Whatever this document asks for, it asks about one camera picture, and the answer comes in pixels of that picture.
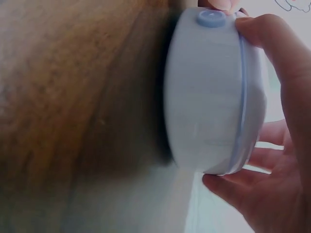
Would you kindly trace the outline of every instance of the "blue button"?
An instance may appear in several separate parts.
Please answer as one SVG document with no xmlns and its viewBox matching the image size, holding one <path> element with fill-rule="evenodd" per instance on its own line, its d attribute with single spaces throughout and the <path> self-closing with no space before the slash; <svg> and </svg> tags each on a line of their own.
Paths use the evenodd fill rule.
<svg viewBox="0 0 311 233">
<path fill-rule="evenodd" d="M 197 17 L 197 22 L 204 27 L 219 28 L 225 25 L 226 16 L 224 12 L 206 10 L 201 11 Z"/>
</svg>

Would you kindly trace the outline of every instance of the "hand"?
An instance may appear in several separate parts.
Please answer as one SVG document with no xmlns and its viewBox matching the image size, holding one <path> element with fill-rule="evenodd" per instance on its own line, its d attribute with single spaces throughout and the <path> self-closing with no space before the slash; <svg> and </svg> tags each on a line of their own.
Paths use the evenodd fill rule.
<svg viewBox="0 0 311 233">
<path fill-rule="evenodd" d="M 198 0 L 198 6 L 215 8 L 229 15 L 239 10 L 237 9 L 239 2 L 240 0 Z"/>
<path fill-rule="evenodd" d="M 265 124 L 259 140 L 284 149 L 254 149 L 249 164 L 271 174 L 242 169 L 203 183 L 257 233 L 311 232 L 311 52 L 277 16 L 239 18 L 236 27 L 276 69 L 286 121 Z"/>
</svg>

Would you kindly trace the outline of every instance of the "white plastic device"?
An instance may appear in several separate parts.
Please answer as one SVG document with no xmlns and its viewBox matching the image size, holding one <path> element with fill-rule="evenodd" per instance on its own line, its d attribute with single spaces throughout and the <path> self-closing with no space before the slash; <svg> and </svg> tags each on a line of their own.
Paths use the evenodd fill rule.
<svg viewBox="0 0 311 233">
<path fill-rule="evenodd" d="M 237 32 L 241 16 L 195 7 L 178 20 L 165 69 L 164 117 L 179 167 L 237 172 L 258 139 L 266 62 L 263 50 Z"/>
</svg>

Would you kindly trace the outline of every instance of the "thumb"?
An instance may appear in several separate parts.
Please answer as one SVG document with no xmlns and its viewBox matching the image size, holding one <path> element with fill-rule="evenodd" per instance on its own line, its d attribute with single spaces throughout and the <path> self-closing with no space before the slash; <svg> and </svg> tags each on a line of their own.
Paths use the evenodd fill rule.
<svg viewBox="0 0 311 233">
<path fill-rule="evenodd" d="M 311 195 L 311 52 L 292 29 L 275 15 L 239 18 L 238 31 L 264 49 L 281 83 L 281 100 L 295 145 L 301 180 Z"/>
</svg>

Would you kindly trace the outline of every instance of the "cartoon drawing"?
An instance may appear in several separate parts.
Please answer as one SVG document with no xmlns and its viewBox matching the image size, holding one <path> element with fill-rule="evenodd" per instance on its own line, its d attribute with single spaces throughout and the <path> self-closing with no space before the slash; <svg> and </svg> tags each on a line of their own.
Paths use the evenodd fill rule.
<svg viewBox="0 0 311 233">
<path fill-rule="evenodd" d="M 285 11 L 291 11 L 296 8 L 305 13 L 310 11 L 311 0 L 275 0 L 276 3 Z"/>
</svg>

